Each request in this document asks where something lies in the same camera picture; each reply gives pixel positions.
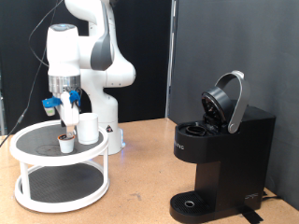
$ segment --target black curtain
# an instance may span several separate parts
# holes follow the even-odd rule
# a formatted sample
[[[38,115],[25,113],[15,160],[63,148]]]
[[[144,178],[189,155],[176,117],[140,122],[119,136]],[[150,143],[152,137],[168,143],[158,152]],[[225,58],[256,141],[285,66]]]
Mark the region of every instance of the black curtain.
[[[55,6],[50,1],[0,1],[0,64],[3,94],[10,131],[27,106],[29,92],[39,61],[28,46],[28,37],[39,21]],[[119,121],[157,119],[164,116],[171,0],[123,0],[115,7],[119,48],[135,66],[136,80],[130,87],[106,89],[119,102]],[[36,30],[32,46],[41,57],[50,26],[48,16]],[[88,35],[88,23],[73,17],[62,3],[54,23],[70,23],[78,27],[79,35]],[[57,116],[47,117],[41,101],[50,98],[48,68],[42,66],[36,80],[31,105],[16,131],[28,125]],[[82,112],[91,111],[86,94],[82,97]]]

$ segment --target white rack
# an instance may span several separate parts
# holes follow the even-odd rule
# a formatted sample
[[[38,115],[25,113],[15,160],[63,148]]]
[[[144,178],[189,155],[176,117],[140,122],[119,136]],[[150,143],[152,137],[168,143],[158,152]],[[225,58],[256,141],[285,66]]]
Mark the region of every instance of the white rack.
[[[37,156],[30,153],[26,153],[19,148],[17,148],[18,140],[24,136],[25,134],[44,127],[49,127],[52,125],[59,125],[61,122],[59,120],[55,121],[46,121],[42,123],[37,123],[35,125],[29,126],[25,129],[22,129],[18,133],[16,133],[10,143],[10,153],[11,155],[20,161],[21,167],[21,176],[17,179],[15,185],[15,196],[17,201],[31,210],[35,210],[37,212],[44,213],[62,213],[77,210],[79,208],[85,207],[91,203],[99,200],[108,190],[109,187],[109,179],[108,179],[108,135],[107,132],[99,128],[99,132],[103,135],[103,141],[96,145],[95,147],[88,149],[84,152],[80,152],[77,154],[71,154],[67,156],[60,157],[49,157],[49,156]],[[103,155],[103,166],[100,164],[90,161],[94,157],[98,155]],[[30,192],[30,182],[29,182],[29,174],[37,171],[43,167],[53,167],[53,166],[67,166],[73,165],[77,163],[84,163],[96,168],[101,174],[103,174],[104,182],[102,186],[92,194],[74,200],[72,202],[65,203],[44,203],[38,202],[31,199]],[[34,165],[30,169],[28,169],[27,164]]]

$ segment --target coffee maker handle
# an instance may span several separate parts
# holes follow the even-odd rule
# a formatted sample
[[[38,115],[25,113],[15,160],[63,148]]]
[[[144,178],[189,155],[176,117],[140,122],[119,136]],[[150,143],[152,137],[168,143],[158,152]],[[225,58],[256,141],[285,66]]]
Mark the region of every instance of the coffee maker handle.
[[[228,125],[229,133],[235,133],[240,126],[246,107],[249,103],[250,85],[244,79],[244,74],[239,71],[233,71],[231,73],[223,75],[215,85],[216,87],[219,87],[223,90],[223,88],[234,78],[237,78],[240,83],[240,94],[235,106],[234,113]]]

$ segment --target coffee maker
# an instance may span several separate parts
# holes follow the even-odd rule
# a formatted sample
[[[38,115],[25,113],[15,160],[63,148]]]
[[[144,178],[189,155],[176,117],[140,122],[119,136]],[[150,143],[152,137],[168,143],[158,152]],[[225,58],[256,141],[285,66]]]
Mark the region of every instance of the coffee maker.
[[[223,91],[236,78],[237,101]],[[176,127],[174,154],[196,163],[194,191],[175,195],[170,215],[182,223],[204,223],[261,207],[275,116],[249,106],[250,86],[239,71],[222,76],[202,94],[202,120]]]

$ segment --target coffee maker lid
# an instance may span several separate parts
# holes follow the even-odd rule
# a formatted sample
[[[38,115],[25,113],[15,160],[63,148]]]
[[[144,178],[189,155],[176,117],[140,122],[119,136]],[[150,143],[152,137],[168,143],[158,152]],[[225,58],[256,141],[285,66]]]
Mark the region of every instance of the coffee maker lid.
[[[223,91],[224,87],[234,78],[237,78],[240,84],[240,94],[235,107]],[[235,133],[242,121],[249,98],[250,85],[244,79],[244,74],[233,71],[223,75],[214,88],[203,93],[202,103],[207,115],[218,120],[221,124],[228,123],[228,132]]]

